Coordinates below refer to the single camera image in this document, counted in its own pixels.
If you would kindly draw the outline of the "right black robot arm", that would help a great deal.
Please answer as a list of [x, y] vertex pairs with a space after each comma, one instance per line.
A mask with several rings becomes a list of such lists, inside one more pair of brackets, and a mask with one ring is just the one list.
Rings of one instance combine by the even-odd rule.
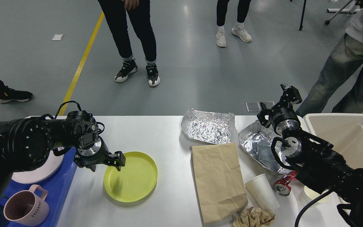
[[271, 109], [261, 102], [258, 120], [265, 128], [272, 126], [277, 134], [271, 143], [277, 163], [297, 171], [296, 179], [320, 194], [304, 206], [294, 225], [299, 225], [308, 208], [335, 192], [346, 202], [337, 205], [344, 221], [351, 227], [363, 227], [363, 168], [349, 167], [330, 142], [304, 131], [292, 108], [302, 102], [298, 89], [286, 84], [280, 86], [283, 94], [279, 102]]

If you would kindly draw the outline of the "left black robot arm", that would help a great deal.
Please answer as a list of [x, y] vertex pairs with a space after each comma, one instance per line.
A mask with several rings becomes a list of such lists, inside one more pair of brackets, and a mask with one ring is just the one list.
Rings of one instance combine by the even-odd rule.
[[46, 163], [50, 151], [55, 156], [76, 148], [73, 162], [80, 168], [95, 171], [97, 164], [126, 164], [121, 151], [111, 153], [101, 138], [102, 129], [91, 113], [69, 112], [65, 119], [50, 114], [0, 122], [0, 197], [13, 173], [34, 171]]

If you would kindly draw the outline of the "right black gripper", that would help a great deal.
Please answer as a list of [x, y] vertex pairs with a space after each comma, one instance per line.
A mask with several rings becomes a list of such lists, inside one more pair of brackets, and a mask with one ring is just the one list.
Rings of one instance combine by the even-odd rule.
[[292, 107], [300, 104], [303, 99], [299, 90], [294, 86], [288, 86], [287, 84], [281, 84], [280, 86], [283, 90], [280, 98], [283, 107], [268, 109], [265, 103], [260, 102], [260, 112], [257, 114], [257, 118], [262, 126], [269, 128], [272, 125], [274, 132], [282, 136], [283, 131], [288, 128], [299, 129], [301, 127], [300, 120]]

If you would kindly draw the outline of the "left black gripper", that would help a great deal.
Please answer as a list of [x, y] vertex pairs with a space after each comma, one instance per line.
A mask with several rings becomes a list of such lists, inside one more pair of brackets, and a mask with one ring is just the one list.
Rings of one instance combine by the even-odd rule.
[[74, 162], [79, 168], [88, 168], [95, 172], [97, 164], [114, 166], [117, 171], [125, 166], [126, 157], [122, 151], [109, 152], [104, 140], [99, 137], [92, 147], [87, 149], [77, 148]]

